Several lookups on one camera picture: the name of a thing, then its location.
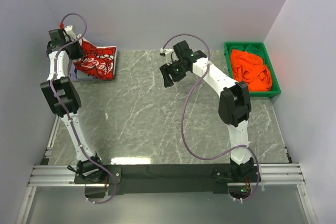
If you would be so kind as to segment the white t-shirt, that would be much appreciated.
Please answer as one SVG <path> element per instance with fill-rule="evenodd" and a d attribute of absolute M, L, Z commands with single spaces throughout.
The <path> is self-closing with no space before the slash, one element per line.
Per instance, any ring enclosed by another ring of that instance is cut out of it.
<path fill-rule="evenodd" d="M 95 46 L 88 40 L 79 40 L 84 56 L 74 60 L 77 70 L 103 81 L 114 79 L 118 49 L 116 46 Z"/>

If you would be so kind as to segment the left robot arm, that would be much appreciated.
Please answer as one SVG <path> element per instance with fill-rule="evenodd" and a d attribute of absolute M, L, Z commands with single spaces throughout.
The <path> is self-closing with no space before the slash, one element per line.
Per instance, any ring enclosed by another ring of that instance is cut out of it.
<path fill-rule="evenodd" d="M 52 113 L 68 130 L 74 145 L 77 165 L 75 168 L 68 166 L 68 169 L 75 173 L 75 181 L 97 184 L 105 181 L 107 173 L 101 168 L 101 158 L 83 130 L 79 112 L 81 100 L 68 76 L 70 61 L 83 56 L 79 37 L 73 30 L 72 26 L 67 26 L 49 31 L 50 41 L 46 50 L 50 62 L 49 75 L 40 88 Z"/>

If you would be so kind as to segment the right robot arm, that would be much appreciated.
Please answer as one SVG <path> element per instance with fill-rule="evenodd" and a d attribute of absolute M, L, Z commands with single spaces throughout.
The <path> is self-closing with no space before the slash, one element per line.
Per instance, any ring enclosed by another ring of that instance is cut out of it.
<path fill-rule="evenodd" d="M 166 63 L 160 66 L 164 86 L 171 87 L 181 81 L 190 72 L 204 80 L 218 95 L 218 114 L 227 125 L 231 148 L 230 168 L 226 172 L 218 172 L 228 182 L 245 181 L 256 172 L 255 158 L 248 149 L 248 120 L 251 102 L 248 85 L 238 82 L 224 74 L 212 62 L 209 54 L 193 51 L 184 40 L 171 49 L 161 48 L 160 56 Z"/>

